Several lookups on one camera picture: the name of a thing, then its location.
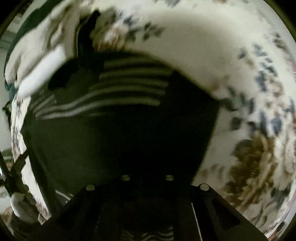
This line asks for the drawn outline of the black white striped garment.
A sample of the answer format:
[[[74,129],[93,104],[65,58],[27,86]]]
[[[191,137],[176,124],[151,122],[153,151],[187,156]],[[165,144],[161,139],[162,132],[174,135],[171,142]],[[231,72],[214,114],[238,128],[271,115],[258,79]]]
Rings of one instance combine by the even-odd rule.
[[[73,58],[32,95],[21,130],[52,217],[88,185],[190,181],[220,104],[160,61],[135,53]],[[151,231],[140,240],[167,240]]]

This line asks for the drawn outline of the cream white garment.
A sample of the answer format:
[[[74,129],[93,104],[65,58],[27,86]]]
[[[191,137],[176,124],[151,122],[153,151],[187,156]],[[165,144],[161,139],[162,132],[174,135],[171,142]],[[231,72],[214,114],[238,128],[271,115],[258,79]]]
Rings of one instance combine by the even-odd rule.
[[[4,77],[21,97],[37,92],[75,55],[74,38],[82,1],[62,1],[15,45]]]

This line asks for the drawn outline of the floral bed sheet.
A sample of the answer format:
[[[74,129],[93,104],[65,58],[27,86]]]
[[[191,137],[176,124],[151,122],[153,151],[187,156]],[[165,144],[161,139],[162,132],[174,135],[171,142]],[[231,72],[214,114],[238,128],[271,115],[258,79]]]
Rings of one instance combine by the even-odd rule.
[[[146,55],[217,100],[216,122],[192,185],[209,185],[266,240],[282,237],[295,204],[295,65],[255,2],[82,1],[81,7],[71,59]],[[52,217],[21,133],[32,95],[17,91],[11,113],[12,153],[25,158],[22,182],[29,190],[28,202],[20,194],[11,201],[11,227],[22,240]]]

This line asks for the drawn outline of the dark green folded quilt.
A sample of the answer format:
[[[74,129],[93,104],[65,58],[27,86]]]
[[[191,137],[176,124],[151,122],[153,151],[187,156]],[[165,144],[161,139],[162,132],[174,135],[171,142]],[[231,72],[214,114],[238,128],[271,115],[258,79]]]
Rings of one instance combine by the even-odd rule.
[[[41,21],[46,17],[47,14],[42,13],[41,8],[38,8],[34,10],[24,21],[24,23],[21,25],[20,29],[16,33],[16,36],[14,37],[12,43],[9,46],[8,53],[6,55],[6,59],[4,62],[4,71],[6,69],[6,65],[8,63],[8,60],[10,58],[10,55],[15,48],[18,41],[30,30],[35,28]],[[9,93],[9,101],[12,101],[14,99],[15,94],[17,93],[18,89],[15,87],[14,83],[8,83],[6,78],[4,78],[4,88]]]

